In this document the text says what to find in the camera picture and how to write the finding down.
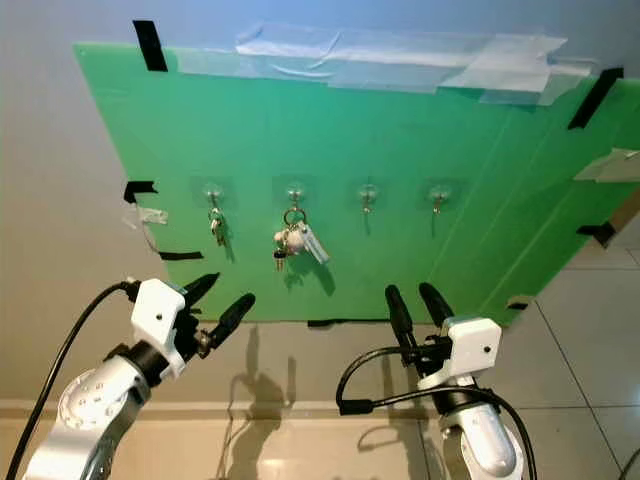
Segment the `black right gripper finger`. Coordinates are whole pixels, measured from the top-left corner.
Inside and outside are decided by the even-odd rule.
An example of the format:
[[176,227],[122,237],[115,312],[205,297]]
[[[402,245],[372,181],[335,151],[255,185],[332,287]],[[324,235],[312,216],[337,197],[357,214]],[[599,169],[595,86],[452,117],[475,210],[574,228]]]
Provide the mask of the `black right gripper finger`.
[[445,321],[454,316],[453,308],[445,301],[442,292],[439,292],[439,289],[435,288],[431,283],[421,282],[419,284],[419,293],[435,328],[443,332]]
[[385,287],[385,301],[389,310],[389,321],[392,326],[393,335],[396,337],[399,347],[412,349],[416,346],[416,339],[413,337],[413,324],[410,311],[403,301],[401,291],[396,285]]

